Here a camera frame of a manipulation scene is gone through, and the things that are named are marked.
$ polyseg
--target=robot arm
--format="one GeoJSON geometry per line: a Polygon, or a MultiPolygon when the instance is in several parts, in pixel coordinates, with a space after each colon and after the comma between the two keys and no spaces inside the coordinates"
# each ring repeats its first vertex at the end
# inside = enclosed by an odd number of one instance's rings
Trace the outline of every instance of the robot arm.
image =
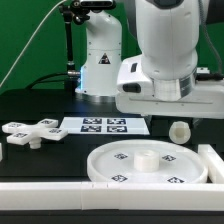
{"type": "MultiPolygon", "coordinates": [[[[206,12],[209,0],[202,2],[206,12]]],[[[126,59],[121,66],[118,109],[144,115],[223,118],[222,84],[201,85],[195,80],[199,2],[136,0],[135,4],[142,55],[126,59]]]]}

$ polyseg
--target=white paper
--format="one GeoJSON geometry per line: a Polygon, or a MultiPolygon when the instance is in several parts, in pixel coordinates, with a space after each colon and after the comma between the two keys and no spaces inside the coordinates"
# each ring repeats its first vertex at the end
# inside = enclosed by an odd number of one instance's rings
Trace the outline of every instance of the white paper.
{"type": "Polygon", "coordinates": [[[143,118],[65,117],[60,129],[69,134],[149,135],[143,118]]]}

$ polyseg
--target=small white cylinder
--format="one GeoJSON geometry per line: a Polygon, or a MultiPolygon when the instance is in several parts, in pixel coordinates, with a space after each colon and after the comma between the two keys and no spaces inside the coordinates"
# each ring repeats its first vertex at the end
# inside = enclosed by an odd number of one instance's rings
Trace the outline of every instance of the small white cylinder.
{"type": "Polygon", "coordinates": [[[170,127],[169,137],[175,144],[182,145],[189,141],[191,130],[188,123],[178,121],[170,127]]]}
{"type": "Polygon", "coordinates": [[[159,169],[159,153],[152,150],[138,151],[134,154],[136,170],[149,173],[159,169]]]}
{"type": "Polygon", "coordinates": [[[31,149],[39,149],[41,148],[41,138],[32,139],[29,144],[31,149]]]}

